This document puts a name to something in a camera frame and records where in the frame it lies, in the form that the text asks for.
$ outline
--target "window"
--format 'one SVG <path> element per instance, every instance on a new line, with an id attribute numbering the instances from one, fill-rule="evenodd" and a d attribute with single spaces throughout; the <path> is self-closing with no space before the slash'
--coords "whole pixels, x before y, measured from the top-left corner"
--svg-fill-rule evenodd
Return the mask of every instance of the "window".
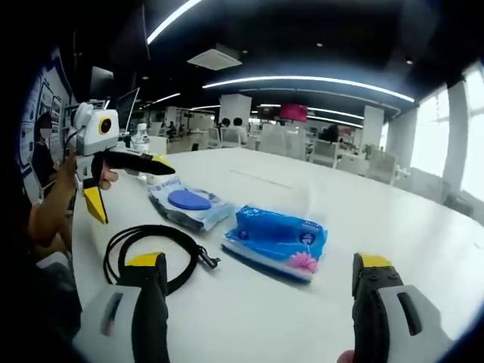
<path id="1" fill-rule="evenodd" d="M 386 140 L 388 138 L 388 123 L 381 128 L 380 148 L 386 150 Z"/>
<path id="2" fill-rule="evenodd" d="M 482 68 L 472 68 L 464 78 L 469 110 L 469 131 L 461 188 L 477 199 L 484 200 L 484 76 Z"/>
<path id="3" fill-rule="evenodd" d="M 448 91 L 441 88 L 420 103 L 417 111 L 412 168 L 442 176 L 448 148 Z"/>

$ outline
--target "black ceiling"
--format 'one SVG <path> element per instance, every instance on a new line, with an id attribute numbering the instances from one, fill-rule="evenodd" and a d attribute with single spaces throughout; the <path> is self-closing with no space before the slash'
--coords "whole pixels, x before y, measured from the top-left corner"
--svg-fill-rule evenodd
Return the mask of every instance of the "black ceiling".
<path id="1" fill-rule="evenodd" d="M 147 34 L 185 1 L 142 2 Z M 107 49 L 141 2 L 119 3 L 123 5 L 112 2 L 105 9 L 116 7 L 118 13 L 107 35 L 89 23 L 79 25 L 75 51 L 72 45 L 64 47 L 64 53 L 76 53 L 67 61 L 69 68 L 73 59 L 118 67 Z M 203 0 L 149 45 L 150 60 L 137 64 L 135 84 L 141 86 L 143 102 L 181 92 L 153 108 L 213 105 L 220 95 L 241 92 L 253 98 L 253 107 L 295 102 L 362 116 L 365 105 L 373 104 L 390 118 L 414 104 L 326 82 L 248 82 L 207 90 L 202 85 L 248 76 L 321 76 L 367 83 L 419 100 L 458 79 L 479 55 L 472 29 L 445 9 L 435 0 Z M 216 43 L 237 51 L 243 64 L 212 71 L 187 63 Z"/>

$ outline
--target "desk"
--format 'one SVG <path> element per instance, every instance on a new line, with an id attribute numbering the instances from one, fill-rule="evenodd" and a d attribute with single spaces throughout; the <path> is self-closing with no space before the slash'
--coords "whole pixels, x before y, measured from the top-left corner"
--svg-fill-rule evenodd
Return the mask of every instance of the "desk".
<path id="1" fill-rule="evenodd" d="M 441 311 L 442 326 L 456 339 L 484 299 L 484 228 L 472 219 L 389 185 L 286 157 L 242 148 L 169 155 L 189 185 L 236 204 L 304 213 L 329 230 L 325 257 L 310 285 L 287 284 L 232 259 L 220 250 L 226 219 L 207 234 L 189 234 L 222 259 L 214 273 L 198 266 L 168 296 L 168 349 L 172 361 L 335 362 L 354 344 L 351 319 L 353 253 L 379 253 L 393 262 Z M 82 306 L 106 282 L 101 257 L 118 231 L 163 223 L 146 187 L 125 173 L 103 192 L 110 223 L 100 225 L 77 200 L 73 267 Z M 148 238 L 128 252 L 163 250 L 169 279 L 189 256 L 177 245 Z M 117 252 L 113 256 L 117 266 Z"/>

